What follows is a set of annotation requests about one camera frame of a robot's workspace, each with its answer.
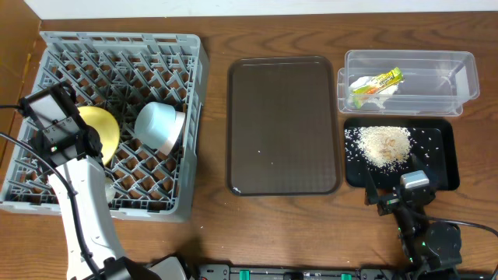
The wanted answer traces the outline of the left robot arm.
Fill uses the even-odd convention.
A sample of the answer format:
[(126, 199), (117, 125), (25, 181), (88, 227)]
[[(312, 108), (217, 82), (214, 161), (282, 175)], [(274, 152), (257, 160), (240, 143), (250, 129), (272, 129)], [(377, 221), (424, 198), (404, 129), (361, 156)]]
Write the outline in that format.
[(117, 238), (104, 190), (102, 144), (75, 105), (66, 82), (23, 97), (22, 115), (37, 133), (23, 148), (48, 172), (56, 194), (68, 248), (69, 279), (157, 279), (130, 260)]

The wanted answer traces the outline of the white bowl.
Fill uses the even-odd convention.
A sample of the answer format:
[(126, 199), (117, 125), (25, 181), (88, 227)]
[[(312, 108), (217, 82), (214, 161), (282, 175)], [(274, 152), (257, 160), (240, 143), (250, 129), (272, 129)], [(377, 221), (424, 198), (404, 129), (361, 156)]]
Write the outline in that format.
[(175, 146), (181, 136), (185, 122), (185, 113), (176, 111), (171, 117), (168, 117), (160, 129), (160, 147), (159, 150), (167, 155)]

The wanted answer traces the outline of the light blue bowl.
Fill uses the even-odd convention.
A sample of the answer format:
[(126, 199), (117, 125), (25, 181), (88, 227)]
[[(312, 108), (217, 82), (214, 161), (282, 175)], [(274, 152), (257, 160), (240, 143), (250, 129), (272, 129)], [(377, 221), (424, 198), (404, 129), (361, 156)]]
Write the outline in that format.
[(135, 120), (135, 137), (151, 149), (168, 154), (173, 148), (170, 140), (175, 124), (176, 110), (164, 103), (147, 103)]

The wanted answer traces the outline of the white paper cup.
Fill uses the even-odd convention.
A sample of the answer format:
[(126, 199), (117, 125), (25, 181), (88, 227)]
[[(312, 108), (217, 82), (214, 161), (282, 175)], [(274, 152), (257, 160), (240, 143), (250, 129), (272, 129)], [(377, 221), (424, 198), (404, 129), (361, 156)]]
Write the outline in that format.
[(104, 191), (107, 203), (110, 204), (116, 195), (116, 190), (114, 189), (114, 181), (109, 177), (104, 179)]

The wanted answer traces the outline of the white napkin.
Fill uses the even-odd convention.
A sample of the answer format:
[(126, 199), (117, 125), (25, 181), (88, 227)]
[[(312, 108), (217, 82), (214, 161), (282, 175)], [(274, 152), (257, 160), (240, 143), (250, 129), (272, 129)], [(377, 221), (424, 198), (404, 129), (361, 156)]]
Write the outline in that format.
[[(363, 76), (358, 78), (355, 82), (353, 82), (349, 86), (349, 90), (353, 92), (354, 89), (358, 89), (361, 86), (365, 86), (373, 76)], [(399, 84), (395, 84), (392, 86), (389, 86), (388, 88), (380, 91), (377, 93), (376, 96), (374, 97), (355, 97), (355, 96), (350, 96), (348, 98), (348, 102), (350, 104), (353, 104), (356, 109), (361, 109), (365, 104), (370, 103), (376, 105), (379, 109), (384, 109), (384, 103), (390, 99), (394, 93), (398, 91)]]

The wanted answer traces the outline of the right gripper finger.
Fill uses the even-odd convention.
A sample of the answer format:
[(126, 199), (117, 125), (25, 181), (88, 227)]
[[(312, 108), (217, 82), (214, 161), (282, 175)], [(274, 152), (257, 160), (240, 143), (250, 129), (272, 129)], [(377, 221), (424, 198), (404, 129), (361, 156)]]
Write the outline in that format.
[(371, 176), (370, 169), (365, 167), (365, 205), (376, 205), (378, 203), (377, 187)]
[(431, 183), (438, 182), (438, 176), (415, 154), (411, 154), (411, 164), (415, 171), (422, 171)]

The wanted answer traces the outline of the green snack wrapper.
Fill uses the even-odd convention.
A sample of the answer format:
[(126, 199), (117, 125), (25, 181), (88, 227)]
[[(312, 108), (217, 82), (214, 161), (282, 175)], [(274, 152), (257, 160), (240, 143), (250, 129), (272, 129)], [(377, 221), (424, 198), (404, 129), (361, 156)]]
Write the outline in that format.
[(379, 75), (373, 76), (373, 78), (365, 85), (358, 89), (354, 89), (351, 92), (352, 96), (355, 97), (374, 97), (380, 91), (388, 88), (389, 86), (400, 84), (404, 82), (404, 76), (400, 68), (396, 67)]

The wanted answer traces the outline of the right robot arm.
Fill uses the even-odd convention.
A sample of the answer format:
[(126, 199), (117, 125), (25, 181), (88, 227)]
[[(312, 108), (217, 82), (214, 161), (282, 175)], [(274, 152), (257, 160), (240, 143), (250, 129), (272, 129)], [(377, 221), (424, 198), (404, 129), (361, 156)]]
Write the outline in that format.
[(378, 215), (393, 215), (398, 237), (412, 266), (403, 279), (459, 279), (462, 262), (461, 230), (451, 222), (430, 218), (424, 207), (436, 197), (438, 176), (415, 155), (412, 171), (401, 175), (390, 193), (380, 194), (370, 170), (366, 170), (365, 204), (376, 205)]

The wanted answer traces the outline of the yellow plate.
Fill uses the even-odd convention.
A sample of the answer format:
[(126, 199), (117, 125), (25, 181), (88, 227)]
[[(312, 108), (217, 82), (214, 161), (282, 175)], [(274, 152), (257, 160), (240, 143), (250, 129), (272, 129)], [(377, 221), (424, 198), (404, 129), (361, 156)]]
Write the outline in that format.
[(114, 156), (120, 141), (120, 130), (114, 116), (99, 107), (84, 106), (79, 108), (85, 123), (96, 130), (102, 144), (102, 161), (107, 165)]

